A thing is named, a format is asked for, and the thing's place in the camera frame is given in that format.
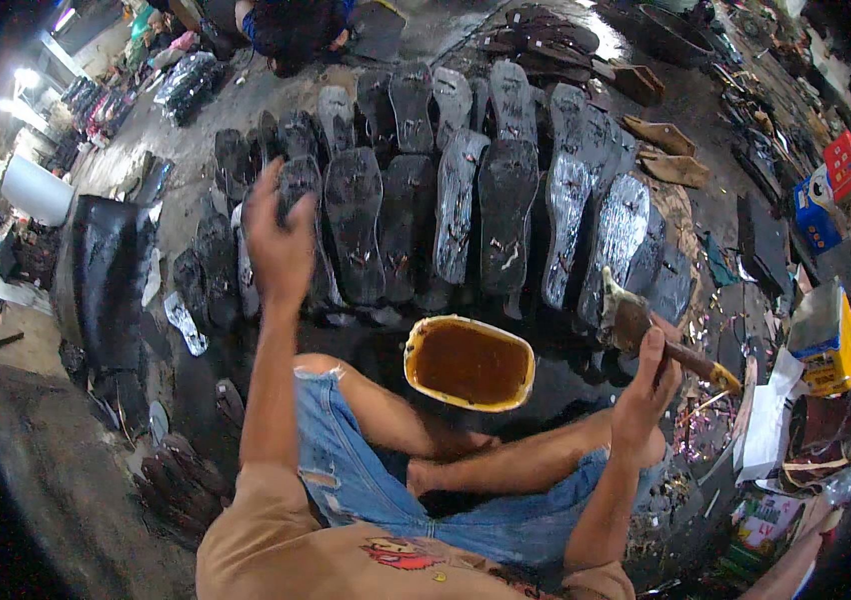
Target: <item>concrete floor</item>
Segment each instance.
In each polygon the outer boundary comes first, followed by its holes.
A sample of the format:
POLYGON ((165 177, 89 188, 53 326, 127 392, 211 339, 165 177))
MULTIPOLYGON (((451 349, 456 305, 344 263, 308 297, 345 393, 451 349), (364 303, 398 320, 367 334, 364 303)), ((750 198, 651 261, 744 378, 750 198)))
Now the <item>concrete floor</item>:
MULTIPOLYGON (((467 36, 476 30, 481 35, 482 31, 501 24, 504 22, 503 8, 521 3, 519 0, 506 3, 498 0, 467 3, 455 0, 437 3, 426 0, 395 2, 409 19, 409 25, 403 34, 400 55, 406 59, 423 59, 437 65, 451 66, 474 75, 486 67, 478 62, 478 53, 472 47, 475 44, 470 44, 467 36)), ((712 231, 720 246, 738 246, 736 196, 745 192, 761 196, 761 193, 731 154, 731 126, 717 115, 720 110, 720 85, 702 73, 683 70, 644 55, 628 41, 629 35, 635 35, 635 31, 625 31, 625 34, 616 31, 594 11, 588 10, 588 6, 592 5, 590 2, 547 0, 544 3, 557 7, 573 18, 581 19, 596 31, 602 42, 600 56, 623 58, 634 64, 648 65, 665 83, 664 101, 658 106, 648 108, 642 108, 611 90, 611 112, 616 116, 636 114, 649 121, 672 122, 698 145, 697 157, 711 170, 712 177, 705 188, 687 190, 692 220, 700 223, 703 229, 712 231)), ((747 54, 746 49, 742 50, 743 54, 747 54)), ((774 63, 771 56, 764 57, 762 64, 755 66, 756 74, 763 80, 765 77, 775 79, 778 74, 766 76, 762 72, 766 63, 774 63)), ((107 149, 99 150, 86 158, 73 173, 73 183, 80 193, 109 195, 110 190, 137 171, 146 151, 176 163, 162 193, 163 206, 157 234, 157 246, 165 256, 162 260, 162 289, 148 307, 160 330, 166 332, 172 345, 173 357, 163 361, 153 356, 147 393, 149 400, 160 400, 165 405, 172 428, 190 438, 196 450, 215 461, 227 476, 236 472, 238 445, 226 434, 225 428, 220 426, 220 416, 217 414, 213 397, 214 385, 218 378, 228 377, 236 383, 241 393, 246 392, 256 332, 250 328, 230 339, 212 340, 206 354, 198 358, 193 357, 186 350, 178 332, 168 326, 161 308, 162 299, 172 289, 169 269, 195 233, 200 214, 200 198, 211 192, 218 209, 224 210, 224 198, 214 189, 213 182, 212 150, 216 131, 236 128, 240 132, 247 132, 264 109, 273 114, 280 114, 291 108, 312 111, 318 91, 325 85, 340 85, 350 94, 355 94, 355 81, 359 73, 356 68, 329 66, 311 68, 296 78, 278 79, 265 69, 264 59, 252 54, 249 49, 238 51, 231 61, 231 67, 233 73, 224 88, 213 102, 202 108, 195 122, 186 127, 174 127, 162 117, 161 109, 152 102, 154 91, 143 94, 107 149), (240 76, 245 78, 241 85, 237 83, 240 76)), ((783 88, 781 93, 789 96, 790 91, 783 88)), ((709 311, 704 308, 708 305, 710 294, 716 290, 711 278, 706 274, 704 264, 702 273, 701 290, 698 297, 693 299, 693 306, 697 306, 694 310, 698 311, 697 315, 709 314, 713 323, 719 323, 725 317, 719 314, 718 309, 709 311)), ((740 338, 747 334, 754 338, 755 345, 771 347, 768 339, 764 339, 768 338, 768 332, 765 332, 762 321, 768 301, 755 286, 738 284, 726 288, 722 292, 722 306, 725 316, 736 313, 746 315, 739 324, 740 338)), ((396 377, 401 360, 400 347, 406 339, 407 327, 408 324, 404 323, 394 329, 356 327, 330 330, 304 324, 299 336, 299 349, 303 352, 342 356, 359 366, 370 377, 403 395, 408 395, 412 402, 421 402, 419 397, 409 393, 405 382, 396 377)), ((718 327, 708 332, 707 339, 708 352, 713 357, 718 356, 722 347, 721 362, 735 370, 737 365, 730 363, 742 358, 738 353, 738 344, 733 342, 730 352, 730 342, 720 342, 718 327)), ((581 348, 573 347, 560 352, 541 351, 532 398, 524 407, 513 413, 463 414, 450 408, 436 407, 434 403, 427 403, 425 406, 460 426, 495 432, 506 429, 516 433, 542 426, 576 400, 584 401, 588 410, 608 406, 610 396, 617 395, 618 390, 608 384, 598 388, 589 386, 574 373, 570 361, 576 360, 580 355, 577 354, 579 350, 581 348)), ((764 352, 759 355, 760 359, 763 357, 764 352)), ((37 382, 35 385, 41 387, 42 383, 37 382)), ((56 389, 57 395, 67 394, 64 390, 56 389)), ((123 592, 120 595, 123 596, 188 597, 192 585, 193 558, 165 542, 150 542, 141 522, 137 522, 130 507, 120 501, 119 496, 123 496, 131 488, 123 487, 120 483, 124 471, 120 475, 121 467, 116 469, 116 465, 121 463, 122 455, 127 454, 129 450, 114 441, 100 443, 101 429, 86 412, 81 394, 78 396, 70 400, 72 404, 65 414, 53 416, 43 413, 41 419, 43 423, 48 423, 47 427, 38 428, 38 431, 19 431, 16 427, 11 427, 11 431, 14 435, 30 437, 31 444, 40 447, 39 457, 76 454, 74 449, 69 448, 69 441, 83 445, 83 448, 96 447, 83 450, 89 454, 82 459, 76 459, 80 461, 78 463, 63 461, 59 466, 40 473, 51 472, 53 480, 57 477, 61 480, 64 474, 70 473, 69 470, 86 476, 108 472, 107 476, 111 478, 109 481, 114 480, 115 484, 109 486, 113 489, 108 492, 101 489, 80 490, 84 496, 77 498, 75 494, 79 494, 79 491, 69 491, 66 489, 68 486, 62 484, 63 490, 57 491, 56 494, 66 496, 63 500, 66 506, 76 506, 77 512, 86 511, 83 512, 82 519, 97 519, 96 515, 88 510, 90 503, 99 505, 102 510, 109 512, 110 522, 122 523, 121 526, 116 524, 115 530, 121 530, 122 536, 131 537, 134 544, 141 547, 141 556, 147 557, 144 560, 161 563, 161 568, 153 569, 161 571, 160 573, 143 573, 138 560, 116 558, 119 555, 116 554, 118 551, 115 549, 115 543, 109 540, 116 531, 101 529, 107 525, 96 525, 98 529, 88 532, 82 544, 105 547, 104 552, 111 557, 109 560, 115 561, 104 581, 110 581, 113 574, 117 574, 121 582, 110 583, 105 587, 106 590, 114 591, 116 588, 113 585, 120 585, 123 592), (131 532, 128 528, 138 529, 131 532), (155 577, 158 583, 155 590, 147 590, 145 582, 152 577, 155 577)), ((42 400, 35 408, 28 410, 42 411, 46 410, 47 406, 48 402, 42 400)), ((8 412, 8 407, 0 407, 0 412, 8 412)), ((669 421, 664 419, 662 423, 663 428, 667 429, 667 435, 672 431, 672 423, 669 421)), ((6 421, 0 422, 0 427, 6 426, 10 426, 6 421)), ((8 452, 16 452, 13 441, 7 446, 8 452)), ((35 467, 35 464, 24 464, 23 473, 32 467, 35 467)), ((691 468, 692 474, 697 476, 707 470, 707 464, 694 464, 691 468)), ((636 557, 630 563, 629 570, 637 591, 649 589, 664 579, 688 572, 690 567, 711 556, 708 550, 710 534, 717 530, 720 518, 728 514, 729 505, 736 494, 731 482, 731 472, 727 467, 725 472, 720 471, 705 488, 699 490, 698 504, 690 503, 687 517, 691 521, 685 523, 679 531, 663 536, 646 554, 636 557), (708 502, 716 490, 721 490, 719 499, 711 519, 706 522, 700 516, 704 512, 701 498, 708 502)), ((56 490, 58 485, 54 482, 50 484, 53 490, 56 490)), ((93 580, 104 577, 101 573, 78 575, 80 571, 81 569, 74 568, 66 570, 67 573, 84 578, 83 584, 90 587, 95 586, 93 580)))

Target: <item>stack of soles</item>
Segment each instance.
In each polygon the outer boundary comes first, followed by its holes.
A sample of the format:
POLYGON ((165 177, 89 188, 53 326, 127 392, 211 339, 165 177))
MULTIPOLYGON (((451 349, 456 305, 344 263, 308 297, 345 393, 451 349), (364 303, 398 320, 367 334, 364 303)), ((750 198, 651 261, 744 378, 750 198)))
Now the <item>stack of soles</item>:
MULTIPOLYGON (((643 288, 635 291, 654 289, 663 241, 651 229, 659 221, 648 189, 627 174, 635 138, 580 88, 561 83, 546 98, 508 61, 472 80, 410 63, 364 72, 354 100, 342 87, 324 87, 314 117, 270 119, 260 119, 273 125, 256 137, 264 162, 286 158, 278 222, 303 194, 319 200, 305 308, 327 323, 346 325, 386 306, 441 312, 456 289, 472 285, 500 299, 507 317, 523 318, 539 194, 551 235, 544 265, 531 271, 545 306, 571 314, 576 331, 595 333, 603 266, 643 288), (537 120, 537 102, 547 125, 537 120), (552 149, 546 173, 543 140, 552 149)), ((248 281, 248 265, 240 270, 248 281)), ((243 307, 248 315, 251 303, 243 307)))

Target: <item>leg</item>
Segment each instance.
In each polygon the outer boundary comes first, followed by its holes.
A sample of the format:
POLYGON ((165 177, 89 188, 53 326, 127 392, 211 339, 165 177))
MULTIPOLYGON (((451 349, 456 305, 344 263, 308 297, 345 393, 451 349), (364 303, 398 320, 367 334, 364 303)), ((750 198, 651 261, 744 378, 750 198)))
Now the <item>leg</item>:
POLYGON ((238 0, 235 3, 235 27, 241 32, 243 36, 246 38, 249 37, 249 34, 246 32, 245 28, 242 27, 242 20, 245 19, 245 16, 249 14, 252 10, 253 2, 251 0, 238 0))
MULTIPOLYGON (((520 439, 457 462, 409 462, 408 487, 413 496, 431 490, 479 494, 539 494, 573 474, 579 460, 612 439, 612 409, 552 431, 520 439)), ((662 462, 666 438, 657 427, 643 450, 641 467, 662 462)))
POLYGON ((332 356, 299 354, 295 365, 313 374, 338 371, 339 392, 355 415, 362 437, 376 446, 414 457, 452 460, 498 443, 492 436, 450 429, 332 356))

